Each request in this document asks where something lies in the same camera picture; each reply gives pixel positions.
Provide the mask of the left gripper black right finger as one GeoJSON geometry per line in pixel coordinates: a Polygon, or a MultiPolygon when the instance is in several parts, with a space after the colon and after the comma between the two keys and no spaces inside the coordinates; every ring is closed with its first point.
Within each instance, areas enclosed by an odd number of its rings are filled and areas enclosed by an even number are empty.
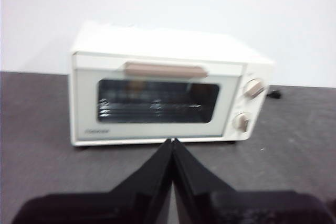
{"type": "Polygon", "coordinates": [[[175,197],[181,223],[333,223],[317,197],[295,191],[239,191],[173,145],[175,197]]]}

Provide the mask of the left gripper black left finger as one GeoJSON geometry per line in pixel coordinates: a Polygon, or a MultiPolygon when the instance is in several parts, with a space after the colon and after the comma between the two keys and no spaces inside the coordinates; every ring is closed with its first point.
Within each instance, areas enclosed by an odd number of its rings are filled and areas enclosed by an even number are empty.
{"type": "Polygon", "coordinates": [[[22,205],[13,223],[156,223],[170,197],[172,149],[167,139],[111,191],[33,198],[22,205]]]}

